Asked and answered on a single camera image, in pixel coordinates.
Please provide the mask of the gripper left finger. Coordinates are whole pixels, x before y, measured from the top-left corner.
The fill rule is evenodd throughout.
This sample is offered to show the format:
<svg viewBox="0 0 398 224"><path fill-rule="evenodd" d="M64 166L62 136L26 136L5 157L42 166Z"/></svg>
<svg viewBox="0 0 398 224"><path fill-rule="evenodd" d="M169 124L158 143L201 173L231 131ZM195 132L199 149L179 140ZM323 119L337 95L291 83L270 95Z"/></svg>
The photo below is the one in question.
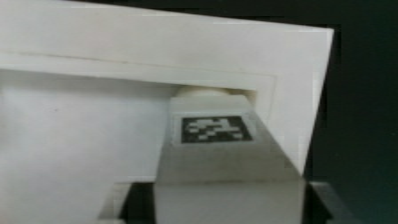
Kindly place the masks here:
<svg viewBox="0 0 398 224"><path fill-rule="evenodd" d="M156 224L151 182L114 185L105 198L98 224Z"/></svg>

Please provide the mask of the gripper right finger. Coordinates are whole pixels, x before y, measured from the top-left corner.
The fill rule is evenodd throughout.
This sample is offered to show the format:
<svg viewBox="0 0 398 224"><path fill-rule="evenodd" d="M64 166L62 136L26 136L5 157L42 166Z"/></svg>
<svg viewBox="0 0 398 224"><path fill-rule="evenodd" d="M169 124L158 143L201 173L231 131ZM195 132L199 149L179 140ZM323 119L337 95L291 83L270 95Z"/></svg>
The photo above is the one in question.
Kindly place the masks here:
<svg viewBox="0 0 398 224"><path fill-rule="evenodd" d="M307 183L300 224L362 224L327 182Z"/></svg>

